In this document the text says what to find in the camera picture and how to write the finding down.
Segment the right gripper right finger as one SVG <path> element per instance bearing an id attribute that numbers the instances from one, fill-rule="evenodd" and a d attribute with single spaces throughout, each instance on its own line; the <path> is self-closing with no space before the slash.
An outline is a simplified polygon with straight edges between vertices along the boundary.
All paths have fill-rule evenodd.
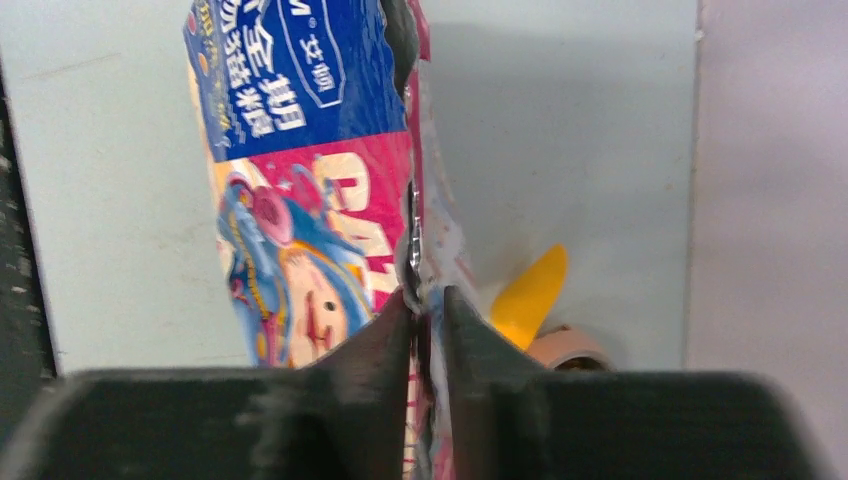
<path id="1" fill-rule="evenodd" d="M 734 372 L 549 370 L 455 287 L 442 342 L 459 479 L 829 479 L 783 394 Z"/>

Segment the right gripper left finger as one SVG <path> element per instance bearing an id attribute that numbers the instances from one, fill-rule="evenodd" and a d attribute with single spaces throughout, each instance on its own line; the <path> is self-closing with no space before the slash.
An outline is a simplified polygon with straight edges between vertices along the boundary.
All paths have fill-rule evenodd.
<path id="1" fill-rule="evenodd" d="M 95 370 L 48 386 L 5 479 L 399 479 L 413 322 L 401 292 L 302 369 Z"/>

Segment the pink double bowl stand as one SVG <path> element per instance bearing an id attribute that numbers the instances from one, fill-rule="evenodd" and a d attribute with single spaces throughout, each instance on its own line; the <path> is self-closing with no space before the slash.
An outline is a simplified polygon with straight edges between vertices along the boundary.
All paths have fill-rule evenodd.
<path id="1" fill-rule="evenodd" d="M 541 335 L 533 340 L 527 354 L 552 370 L 612 371 L 601 346 L 587 333 L 571 326 Z"/>

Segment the yellow plastic scoop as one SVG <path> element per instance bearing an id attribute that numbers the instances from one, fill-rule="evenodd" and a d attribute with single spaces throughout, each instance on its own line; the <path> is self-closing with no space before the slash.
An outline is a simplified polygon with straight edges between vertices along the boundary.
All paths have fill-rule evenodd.
<path id="1" fill-rule="evenodd" d="M 568 272 L 564 245 L 551 246 L 504 287 L 489 311 L 493 327 L 517 348 L 526 350 L 556 304 Z"/>

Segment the colourful pet food bag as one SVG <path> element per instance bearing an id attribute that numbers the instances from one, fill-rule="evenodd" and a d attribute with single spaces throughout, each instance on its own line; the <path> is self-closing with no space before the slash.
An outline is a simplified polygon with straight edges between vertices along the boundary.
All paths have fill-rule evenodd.
<path id="1" fill-rule="evenodd" d="M 380 315 L 418 324 L 402 475 L 456 477 L 443 289 L 468 288 L 416 1 L 196 1 L 184 26 L 217 243 L 250 363 L 311 368 Z"/>

